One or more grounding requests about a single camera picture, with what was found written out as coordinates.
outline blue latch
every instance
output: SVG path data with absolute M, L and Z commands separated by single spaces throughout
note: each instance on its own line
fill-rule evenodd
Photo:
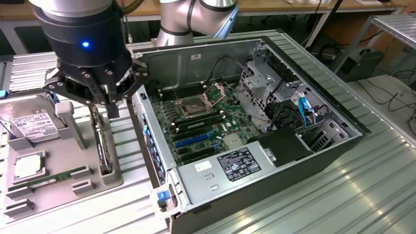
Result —
M 157 193 L 157 202 L 163 202 L 170 198 L 169 191 L 161 191 Z
M 6 90 L 0 90 L 0 99 L 6 98 L 7 92 Z

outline motherboard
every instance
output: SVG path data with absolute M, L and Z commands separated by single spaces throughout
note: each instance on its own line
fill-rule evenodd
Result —
M 174 161 L 185 165 L 242 146 L 259 132 L 225 83 L 158 90 L 150 103 Z

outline silver robot arm joint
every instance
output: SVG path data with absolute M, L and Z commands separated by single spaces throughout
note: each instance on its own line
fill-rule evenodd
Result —
M 223 39 L 233 27 L 235 0 L 159 0 L 161 29 L 157 46 L 193 42 L 191 31 Z

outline aluminum work surface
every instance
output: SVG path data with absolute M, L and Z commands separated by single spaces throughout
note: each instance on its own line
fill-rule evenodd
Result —
M 416 233 L 414 141 L 387 119 L 377 117 L 375 110 L 285 34 L 270 30 L 233 34 L 229 38 L 253 36 L 269 36 L 371 130 L 371 135 L 321 173 L 198 233 Z M 145 47 L 151 44 L 139 43 L 130 48 Z M 38 87 L 42 72 L 53 67 L 53 61 L 53 53 L 15 56 L 10 89 Z M 75 107 L 75 119 L 82 121 L 86 109 L 78 103 Z M 123 184 L 11 223 L 0 233 L 167 233 L 165 222 L 151 212 L 151 186 L 126 114 L 123 106 L 121 119 L 110 123 Z M 6 146 L 0 151 L 3 161 L 5 150 Z M 3 161 L 0 174 L 5 173 Z
M 416 14 L 374 16 L 371 23 L 416 49 Z

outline warning sticker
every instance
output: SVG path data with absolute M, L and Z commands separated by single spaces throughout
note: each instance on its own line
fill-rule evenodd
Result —
M 25 138 L 34 139 L 57 133 L 47 113 L 39 113 L 10 119 Z
M 217 157 L 229 181 L 235 181 L 261 170 L 247 148 Z

